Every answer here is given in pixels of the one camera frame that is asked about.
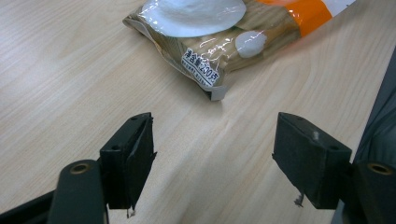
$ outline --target white sticker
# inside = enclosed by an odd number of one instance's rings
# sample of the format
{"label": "white sticker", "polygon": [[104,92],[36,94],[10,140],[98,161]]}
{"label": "white sticker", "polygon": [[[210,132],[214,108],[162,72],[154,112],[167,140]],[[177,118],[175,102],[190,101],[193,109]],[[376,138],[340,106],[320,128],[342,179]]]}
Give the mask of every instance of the white sticker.
{"label": "white sticker", "polygon": [[209,60],[194,53],[190,48],[181,57],[181,64],[204,86],[213,87],[219,79],[219,73],[210,67]]}

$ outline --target hole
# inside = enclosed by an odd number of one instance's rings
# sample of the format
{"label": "hole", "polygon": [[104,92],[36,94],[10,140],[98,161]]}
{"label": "hole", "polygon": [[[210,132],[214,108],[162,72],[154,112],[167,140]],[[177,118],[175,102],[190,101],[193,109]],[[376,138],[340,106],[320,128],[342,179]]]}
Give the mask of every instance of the hole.
{"label": "hole", "polygon": [[390,170],[388,167],[385,167],[383,165],[376,164],[376,163],[369,163],[368,166],[373,172],[376,172],[378,174],[381,174],[381,175],[391,175],[392,174],[392,170]]}
{"label": "hole", "polygon": [[113,149],[113,150],[119,150],[121,147],[119,146],[119,145],[116,145],[116,146],[112,146],[111,147],[111,149]]}
{"label": "hole", "polygon": [[90,165],[88,163],[79,163],[72,167],[72,169],[70,170],[70,173],[72,175],[80,175],[80,174],[87,172],[89,170],[89,168],[90,168]]}

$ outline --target orange packaging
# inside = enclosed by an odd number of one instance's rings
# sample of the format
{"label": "orange packaging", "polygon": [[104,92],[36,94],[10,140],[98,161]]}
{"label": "orange packaging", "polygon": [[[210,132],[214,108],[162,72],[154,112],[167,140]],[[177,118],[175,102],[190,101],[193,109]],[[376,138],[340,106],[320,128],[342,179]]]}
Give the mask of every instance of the orange packaging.
{"label": "orange packaging", "polygon": [[148,0],[123,23],[222,100],[226,75],[309,35],[355,0]]}

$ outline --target wood grain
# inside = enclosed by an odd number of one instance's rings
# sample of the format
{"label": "wood grain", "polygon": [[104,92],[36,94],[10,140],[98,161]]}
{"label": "wood grain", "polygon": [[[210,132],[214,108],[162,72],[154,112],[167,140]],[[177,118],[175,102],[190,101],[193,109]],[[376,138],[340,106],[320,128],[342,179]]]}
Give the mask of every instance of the wood grain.
{"label": "wood grain", "polygon": [[329,223],[271,158],[279,111],[357,148],[396,44],[396,2],[358,0],[276,56],[227,76],[210,102],[121,21],[144,1],[0,3],[0,212],[97,159],[152,112],[158,156],[136,215],[110,223]]}

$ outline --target table surface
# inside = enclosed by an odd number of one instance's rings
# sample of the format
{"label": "table surface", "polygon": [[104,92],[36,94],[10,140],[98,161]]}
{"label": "table surface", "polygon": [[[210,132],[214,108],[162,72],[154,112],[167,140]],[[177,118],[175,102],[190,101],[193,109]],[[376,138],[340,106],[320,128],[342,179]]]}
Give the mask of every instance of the table surface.
{"label": "table surface", "polygon": [[0,212],[55,189],[151,112],[158,151],[135,216],[110,223],[329,223],[271,157],[277,113],[356,149],[396,44],[396,1],[358,0],[210,102],[121,20],[144,1],[0,3]]}

